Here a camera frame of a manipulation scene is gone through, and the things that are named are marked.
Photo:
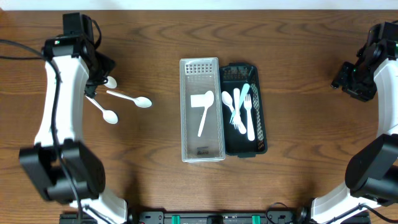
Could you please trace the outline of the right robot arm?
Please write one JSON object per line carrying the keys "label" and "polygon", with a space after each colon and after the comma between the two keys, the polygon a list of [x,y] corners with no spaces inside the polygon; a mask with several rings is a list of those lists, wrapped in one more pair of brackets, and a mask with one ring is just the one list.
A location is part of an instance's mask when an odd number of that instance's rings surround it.
{"label": "right robot arm", "polygon": [[369,213],[397,223],[378,212],[397,203],[397,21],[373,25],[356,61],[345,61],[331,81],[350,98],[374,106],[353,108],[359,123],[372,120],[373,136],[347,163],[344,179],[325,195],[302,207],[296,223],[370,223]]}

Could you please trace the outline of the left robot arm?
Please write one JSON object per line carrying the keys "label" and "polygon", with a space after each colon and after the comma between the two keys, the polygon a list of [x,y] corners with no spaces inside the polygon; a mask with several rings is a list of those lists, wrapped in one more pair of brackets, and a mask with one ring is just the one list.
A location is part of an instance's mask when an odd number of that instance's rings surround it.
{"label": "left robot arm", "polygon": [[83,102],[108,82],[114,60],[97,51],[96,21],[79,12],[63,15],[63,34],[45,41],[47,91],[42,122],[32,147],[19,161],[45,201],[78,209],[96,223],[127,223],[124,199],[106,187],[102,162],[83,140]]}

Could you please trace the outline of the white spoon crossing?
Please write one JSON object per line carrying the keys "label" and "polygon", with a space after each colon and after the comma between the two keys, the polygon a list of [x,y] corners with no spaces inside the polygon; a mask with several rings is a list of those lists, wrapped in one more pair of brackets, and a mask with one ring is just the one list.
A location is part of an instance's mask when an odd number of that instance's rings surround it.
{"label": "white spoon crossing", "polygon": [[208,111],[208,108],[213,104],[213,102],[214,102],[214,93],[212,92],[212,91],[207,91],[206,93],[205,93],[205,95],[206,95],[206,99],[207,99],[207,107],[204,107],[204,112],[203,112],[203,115],[202,115],[202,118],[201,118],[201,122],[200,122],[200,125],[199,125],[199,129],[198,129],[198,137],[200,137],[201,136],[201,134],[202,134],[202,131],[203,131],[203,127],[204,127],[204,124],[205,124],[205,120],[206,120],[206,114],[207,114],[207,111]]}

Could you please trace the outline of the white fork diagonal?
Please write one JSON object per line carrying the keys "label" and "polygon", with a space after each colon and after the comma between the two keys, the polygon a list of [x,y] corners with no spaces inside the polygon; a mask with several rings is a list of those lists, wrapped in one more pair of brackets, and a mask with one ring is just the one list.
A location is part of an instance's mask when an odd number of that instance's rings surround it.
{"label": "white fork diagonal", "polygon": [[247,135],[248,135],[248,140],[253,141],[255,140],[255,134],[254,134],[254,126],[252,123],[252,114],[251,114],[251,109],[252,109],[252,102],[251,102],[251,96],[250,94],[247,94],[244,98],[244,108],[246,110],[247,114]]}

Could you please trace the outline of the pale green fork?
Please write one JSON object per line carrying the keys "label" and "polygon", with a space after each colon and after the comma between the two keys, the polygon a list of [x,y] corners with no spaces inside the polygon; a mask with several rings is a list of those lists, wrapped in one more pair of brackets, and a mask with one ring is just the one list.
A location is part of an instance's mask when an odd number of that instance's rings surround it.
{"label": "pale green fork", "polygon": [[[242,107],[243,102],[244,102],[244,97],[248,94],[249,89],[250,89],[250,85],[248,83],[245,83],[241,89],[241,94],[239,97],[239,107]],[[230,117],[230,123],[233,122],[234,116],[235,116],[235,111],[232,112],[232,115]]]}

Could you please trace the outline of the white fork top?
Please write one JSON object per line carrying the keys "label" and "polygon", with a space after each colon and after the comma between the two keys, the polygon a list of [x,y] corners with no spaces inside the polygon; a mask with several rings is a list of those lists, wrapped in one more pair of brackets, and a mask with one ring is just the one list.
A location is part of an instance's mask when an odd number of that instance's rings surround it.
{"label": "white fork top", "polygon": [[240,118],[240,112],[239,112],[239,101],[240,101],[240,89],[235,88],[233,90],[234,94],[234,108],[235,108],[235,116],[234,116],[234,125],[236,129],[239,129],[240,124],[241,124],[241,118]]}

